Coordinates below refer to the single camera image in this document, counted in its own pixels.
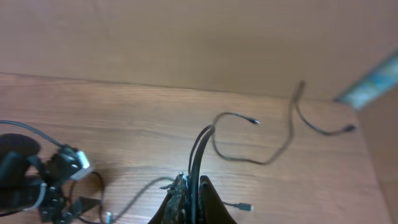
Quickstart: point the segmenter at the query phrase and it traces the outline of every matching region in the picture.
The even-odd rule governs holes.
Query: wooden desk
[[[0,75],[0,93],[1,119],[33,125],[88,154],[107,183],[106,211],[115,213],[148,181],[186,172],[197,134],[222,111],[262,123],[255,127],[234,117],[223,119],[217,134],[225,154],[265,160],[287,132],[288,99],[283,98],[6,74]],[[325,129],[357,124],[355,113],[344,105],[303,101],[302,110]],[[251,213],[228,208],[235,220],[390,223],[361,132],[325,137],[296,115],[294,119],[293,144],[268,167],[224,161],[208,145],[201,174],[210,176],[224,201],[255,206]],[[35,137],[43,146],[43,159],[55,150],[21,128],[3,125],[0,132]],[[76,191],[98,196],[90,178]],[[147,223],[164,196],[163,190],[152,187],[120,223]],[[31,211],[2,218],[1,223],[40,221]]]

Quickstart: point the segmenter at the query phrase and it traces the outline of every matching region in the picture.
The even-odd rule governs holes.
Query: wire
[[[44,134],[42,131],[39,131],[38,129],[35,129],[32,126],[29,126],[27,124],[24,124],[24,123],[21,123],[21,122],[17,122],[17,121],[8,121],[8,120],[0,120],[0,124],[10,124],[10,125],[15,125],[15,126],[18,126],[18,127],[22,127],[22,128],[28,129],[29,131],[32,131],[33,133],[38,134],[42,138],[50,141],[52,144],[54,144],[54,145],[56,145],[58,147],[63,147],[63,145],[61,143],[57,142],[56,140],[54,140],[50,136]]]
[[[197,222],[197,206],[198,206],[198,186],[199,186],[199,174],[200,174],[200,164],[203,153],[205,151],[207,142],[209,138],[213,135],[215,131],[214,126],[210,126],[207,133],[201,139],[197,153],[195,154],[195,158],[192,164],[192,174],[189,178],[189,196],[190,196],[190,211],[188,211],[191,224],[196,224]]]
[[[134,203],[139,199],[139,197],[152,185],[156,184],[157,182],[161,181],[161,180],[172,180],[173,178],[170,177],[158,177],[154,180],[152,180],[151,182],[149,182],[147,185],[144,186],[144,188],[142,188],[137,194],[136,196],[134,196],[134,198],[126,205],[126,207],[119,213],[119,215],[116,216],[116,218],[114,218],[112,220],[112,223],[115,223],[116,221],[118,221],[131,207],[132,205],[134,205]]]
[[[98,216],[99,216],[99,222],[91,222],[91,221],[88,221],[88,220],[85,220],[84,218],[82,218],[82,217],[78,217],[78,219],[79,219],[79,221],[81,221],[81,222],[83,222],[83,223],[86,223],[86,224],[105,224],[105,222],[103,221],[103,219],[102,219],[102,212],[103,212],[103,204],[104,204],[104,194],[105,194],[105,184],[104,184],[104,179],[102,178],[102,176],[101,176],[101,174],[99,174],[98,172],[92,172],[92,174],[94,174],[94,175],[96,175],[97,177],[98,177],[98,179],[99,179],[99,182],[100,182],[100,184],[101,184],[101,202],[100,202],[100,205],[99,205],[99,209],[98,209]],[[147,185],[145,185],[144,186],[144,188],[143,189],[141,189],[135,196],[134,196],[134,198],[126,205],[126,207],[124,207],[124,209],[119,213],[119,215],[117,215],[113,220],[112,220],[112,222],[111,223],[115,223],[115,222],[117,222],[136,202],[137,202],[137,200],[138,200],[138,198],[150,187],[150,186],[152,186],[152,185],[154,185],[155,183],[157,183],[157,182],[159,182],[159,181],[161,181],[161,180],[170,180],[170,181],[174,181],[174,179],[173,178],[171,178],[171,177],[159,177],[159,178],[157,178],[157,179],[155,179],[155,180],[152,180],[151,182],[149,182]],[[69,200],[69,203],[70,203],[70,205],[72,204],[72,202],[73,202],[73,191],[74,191],[74,189],[75,189],[75,185],[76,185],[76,183],[77,183],[77,181],[74,181],[73,183],[72,183],[72,185],[70,186],[70,188],[69,188],[69,197],[68,197],[68,200]]]
[[[281,145],[280,148],[278,148],[278,150],[266,161],[255,161],[252,159],[246,159],[246,158],[238,158],[238,157],[231,157],[231,156],[225,156],[222,153],[220,153],[220,151],[217,148],[216,145],[216,136],[215,133],[213,134],[213,136],[211,137],[211,142],[213,143],[213,148],[216,151],[216,153],[223,159],[227,160],[227,161],[236,161],[236,162],[251,162],[254,164],[258,164],[258,165],[269,165],[271,163],[273,163],[274,161],[276,161],[280,155],[282,155],[286,149],[290,146],[290,144],[292,143],[293,139],[294,139],[294,126],[293,126],[293,109],[294,109],[294,103],[297,100],[297,93],[298,91],[295,91],[295,93],[293,94],[293,97],[290,100],[289,103],[289,108],[288,108],[288,119],[287,119],[287,126],[288,126],[288,133],[287,133],[287,138],[285,140],[285,142]],[[219,115],[217,115],[214,120],[213,120],[213,126],[216,128],[216,125],[218,123],[218,121],[226,115],[233,115],[233,116],[237,116],[243,119],[248,120],[250,123],[252,124],[260,124],[260,122],[254,118],[250,118],[238,113],[231,113],[231,112],[224,112],[224,113],[220,113]]]
[[[213,148],[216,151],[216,153],[223,159],[227,160],[227,161],[237,161],[237,162],[251,162],[254,164],[258,164],[258,165],[269,165],[273,162],[275,162],[280,155],[282,155],[290,146],[290,144],[292,143],[293,139],[294,139],[294,125],[293,125],[293,110],[296,109],[298,115],[300,116],[301,120],[310,128],[312,128],[314,131],[326,135],[326,136],[336,136],[339,134],[343,134],[343,133],[348,133],[348,132],[352,132],[354,131],[356,128],[354,125],[349,124],[347,126],[345,126],[344,128],[337,130],[337,131],[324,131],[320,128],[315,127],[314,125],[312,125],[311,123],[309,123],[303,116],[303,114],[301,113],[300,107],[299,107],[299,101],[304,93],[304,88],[305,88],[305,82],[304,81],[300,81],[298,83],[297,89],[294,91],[294,94],[292,95],[291,99],[290,99],[290,103],[289,103],[289,108],[288,108],[288,118],[287,118],[287,126],[288,126],[288,133],[287,133],[287,138],[285,140],[285,142],[281,145],[280,148],[278,148],[278,150],[266,161],[262,162],[262,161],[255,161],[252,159],[245,159],[245,158],[238,158],[238,157],[231,157],[231,156],[225,156],[222,153],[220,153],[220,151],[217,148],[216,145],[216,136],[215,133],[213,134],[213,136],[211,137],[211,141],[213,143]],[[237,116],[243,119],[248,120],[250,123],[252,124],[260,124],[260,122],[254,118],[250,118],[238,113],[231,113],[231,112],[224,112],[224,113],[220,113],[219,115],[217,115],[214,120],[213,120],[213,126],[216,127],[218,121],[226,115],[233,115],[233,116]]]
[[[352,132],[356,129],[356,127],[352,124],[348,124],[345,127],[339,129],[339,130],[335,130],[335,131],[325,131],[322,130],[318,127],[315,127],[313,124],[311,124],[309,121],[307,121],[307,119],[304,118],[304,115],[302,114],[300,107],[299,107],[299,102],[304,94],[304,89],[305,89],[305,81],[301,80],[298,83],[298,90],[297,90],[297,96],[296,96],[296,100],[294,102],[294,106],[296,109],[296,112],[298,114],[298,116],[300,117],[300,119],[311,129],[313,129],[314,131],[316,131],[317,133],[320,133],[322,135],[325,136],[336,136],[339,134],[344,134],[344,133],[348,133],[348,132]]]
[[[4,212],[0,214],[0,217],[6,217],[9,215],[13,215],[13,214],[17,214],[18,212],[21,212],[22,210],[18,210],[18,211],[11,211],[11,212]]]
[[[200,138],[204,135],[207,130],[209,130],[212,127],[212,125],[208,125],[205,127],[198,135],[197,139],[195,140],[195,143],[193,144],[193,147],[191,149],[191,153],[189,155],[189,164],[188,164],[188,175],[191,173],[191,164],[192,164],[192,157],[193,157],[193,152],[195,152],[195,149],[197,148],[197,144],[200,140]]]
[[[84,218],[82,218],[81,216],[79,216],[78,219],[81,222],[86,223],[86,224],[105,224],[104,220],[102,219],[102,211],[103,211],[104,195],[105,195],[105,182],[104,182],[104,179],[102,178],[101,174],[98,173],[97,171],[92,172],[92,174],[97,176],[97,178],[99,180],[99,184],[101,185],[101,198],[100,198],[100,203],[99,203],[99,207],[98,207],[99,223],[98,222],[87,221]],[[69,188],[68,201],[69,201],[70,205],[72,205],[72,203],[73,203],[73,191],[75,189],[76,184],[77,184],[77,181],[74,181],[72,183],[72,185],[70,186],[70,188]]]

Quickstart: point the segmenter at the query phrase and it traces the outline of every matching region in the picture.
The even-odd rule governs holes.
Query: black cable
[[[301,97],[304,94],[304,89],[305,89],[305,82],[303,80],[300,81],[300,83],[298,83],[298,90],[297,90],[297,96],[296,96],[296,100],[294,103],[296,112],[298,114],[298,116],[300,117],[300,119],[311,129],[313,129],[314,131],[316,131],[317,133],[320,133],[322,135],[325,136],[336,136],[339,134],[344,134],[344,133],[348,133],[348,132],[352,132],[356,129],[356,127],[352,124],[348,124],[345,127],[339,129],[339,130],[335,130],[335,131],[325,131],[322,130],[318,127],[315,127],[313,124],[311,124],[309,121],[307,121],[307,119],[304,118],[304,115],[302,114],[300,107],[299,107],[299,102],[301,100]]]
[[[13,215],[13,214],[17,214],[18,212],[21,212],[22,210],[18,210],[18,211],[11,211],[11,212],[4,212],[0,214],[0,217],[6,217],[9,215]]]
[[[207,133],[204,135],[204,137],[200,141],[197,153],[195,154],[195,158],[193,159],[192,173],[189,178],[190,211],[188,211],[188,212],[189,212],[189,216],[191,219],[190,224],[196,224],[196,222],[197,222],[198,188],[199,188],[199,174],[200,174],[201,158],[205,151],[207,142],[208,142],[209,138],[211,137],[211,135],[213,135],[214,131],[215,131],[215,127],[210,126]]]
[[[138,200],[138,198],[152,185],[156,184],[157,182],[161,180],[173,180],[173,178],[170,177],[158,177],[155,180],[149,182],[147,185],[144,186],[137,194],[134,196],[134,198],[127,204],[127,206],[117,215],[113,220],[112,223],[117,222],[131,207],[134,205],[134,203]]]
[[[57,142],[56,140],[54,140],[50,136],[44,134],[42,131],[39,131],[38,129],[35,129],[32,126],[29,126],[27,124],[24,124],[24,123],[21,123],[21,122],[17,122],[17,121],[8,121],[8,120],[0,120],[0,124],[10,124],[10,125],[15,125],[15,126],[18,126],[18,127],[22,127],[22,128],[28,129],[29,131],[32,131],[33,133],[38,134],[42,138],[50,141],[52,144],[54,144],[54,145],[56,145],[58,147],[63,147],[63,145],[61,143]]]
[[[191,173],[191,164],[192,164],[192,157],[193,157],[193,152],[195,152],[195,149],[197,148],[197,144],[200,140],[200,138],[203,136],[203,134],[205,132],[207,132],[207,130],[209,130],[212,127],[212,125],[208,125],[207,127],[205,127],[198,135],[197,139],[195,140],[195,143],[193,144],[193,147],[191,149],[191,153],[189,155],[189,164],[188,164],[188,175]]]
[[[258,165],[269,165],[271,163],[273,163],[276,159],[279,158],[280,155],[282,155],[287,148],[290,146],[290,144],[292,143],[293,139],[294,139],[294,125],[293,125],[293,110],[296,109],[298,115],[300,116],[301,120],[310,128],[312,128],[314,131],[326,135],[326,136],[336,136],[338,134],[343,134],[343,133],[348,133],[351,131],[355,130],[355,126],[352,124],[349,124],[347,126],[345,126],[344,128],[342,128],[341,130],[337,130],[337,131],[324,131],[322,129],[319,129],[317,127],[315,127],[314,125],[312,125],[311,123],[309,123],[303,116],[303,114],[301,113],[301,110],[299,108],[299,101],[303,95],[304,92],[304,87],[305,87],[305,82],[301,81],[298,84],[297,89],[294,91],[294,94],[292,95],[291,99],[290,99],[290,103],[289,103],[289,108],[288,108],[288,120],[287,120],[287,124],[288,124],[288,134],[287,134],[287,138],[285,140],[285,142],[283,143],[283,145],[278,148],[278,150],[266,161],[262,162],[262,161],[255,161],[252,159],[245,159],[245,158],[237,158],[237,157],[231,157],[231,156],[225,156],[222,153],[220,153],[220,151],[217,148],[216,145],[216,136],[215,134],[212,136],[212,143],[213,143],[213,148],[216,151],[216,153],[223,159],[227,160],[227,161],[238,161],[238,162],[251,162],[254,164],[258,164]],[[257,121],[254,118],[250,118],[238,113],[231,113],[231,112],[224,112],[224,113],[220,113],[219,115],[217,115],[214,120],[213,120],[213,126],[216,128],[217,122],[226,115],[233,115],[233,116],[238,116],[240,118],[246,119],[249,122],[251,122],[252,124],[259,124],[260,122]]]
[[[280,155],[282,155],[286,149],[289,147],[290,143],[292,143],[293,138],[294,138],[294,126],[293,126],[293,109],[294,109],[294,103],[297,100],[297,94],[298,94],[298,90],[295,91],[295,93],[293,94],[293,97],[290,100],[289,103],[289,108],[288,108],[288,118],[287,118],[287,125],[288,125],[288,133],[287,133],[287,138],[285,140],[285,142],[281,145],[280,148],[278,148],[278,150],[266,161],[262,162],[262,161],[255,161],[252,159],[246,159],[246,158],[238,158],[238,157],[231,157],[231,156],[225,156],[222,153],[220,153],[220,151],[217,148],[216,145],[216,136],[215,133],[213,134],[213,136],[211,137],[211,142],[213,143],[213,148],[216,151],[216,153],[223,159],[227,160],[227,161],[236,161],[236,162],[251,162],[254,164],[258,164],[258,165],[269,165],[271,163],[273,163],[275,160],[277,160],[279,158]],[[224,112],[224,113],[220,113],[219,115],[217,115],[214,120],[213,120],[213,126],[216,128],[217,122],[226,115],[233,115],[233,116],[238,116],[240,118],[246,119],[248,120],[250,123],[252,124],[260,124],[260,122],[254,118],[250,118],[241,114],[237,114],[237,113],[230,113],[230,112]]]
[[[101,203],[99,205],[99,209],[98,209],[98,216],[99,216],[99,222],[91,222],[91,221],[87,221],[82,217],[78,217],[79,221],[86,223],[86,224],[105,224],[105,222],[102,219],[102,212],[103,212],[103,204],[104,204],[104,194],[105,194],[105,185],[104,185],[104,179],[102,178],[101,174],[99,174],[98,172],[92,172],[92,174],[96,175],[99,179],[99,182],[101,184]],[[117,215],[111,223],[115,223],[116,221],[118,221],[133,205],[134,203],[137,201],[137,199],[152,185],[154,185],[156,182],[161,181],[161,180],[170,180],[172,182],[174,182],[174,179],[171,177],[159,177],[151,182],[149,182],[143,189],[141,189],[136,196],[134,196],[134,198],[126,205],[126,207],[119,213],[119,215]],[[70,205],[73,202],[73,191],[75,189],[75,185],[76,185],[77,181],[74,181],[72,183],[72,185],[69,188],[69,197],[68,197],[68,201],[70,203]]]
[[[227,206],[232,206],[234,208],[238,208],[240,210],[244,211],[253,211],[254,207],[251,204],[248,203],[228,203],[228,202],[223,202],[224,205]]]
[[[101,185],[101,198],[100,198],[101,202],[100,202],[99,207],[98,207],[99,223],[98,222],[87,221],[87,220],[85,220],[82,217],[78,217],[78,219],[81,222],[86,223],[86,224],[105,224],[104,220],[102,219],[102,211],[103,211],[104,195],[105,195],[105,182],[104,182],[104,179],[102,178],[101,174],[99,174],[98,172],[94,171],[94,172],[92,172],[92,174],[97,176],[97,178],[99,180],[99,183]],[[72,185],[70,186],[70,188],[69,188],[68,200],[69,200],[69,204],[70,205],[72,205],[72,203],[73,203],[73,191],[75,189],[76,183],[77,183],[77,181],[74,181],[72,183]]]

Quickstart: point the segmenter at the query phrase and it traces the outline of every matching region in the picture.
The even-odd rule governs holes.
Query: blue object
[[[398,83],[398,51],[393,53],[336,100],[360,110]]]

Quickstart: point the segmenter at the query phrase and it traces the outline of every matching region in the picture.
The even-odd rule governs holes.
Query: beige wall
[[[398,87],[358,113],[394,223],[398,223]]]
[[[0,72],[331,99],[398,46],[396,0],[0,0]]]

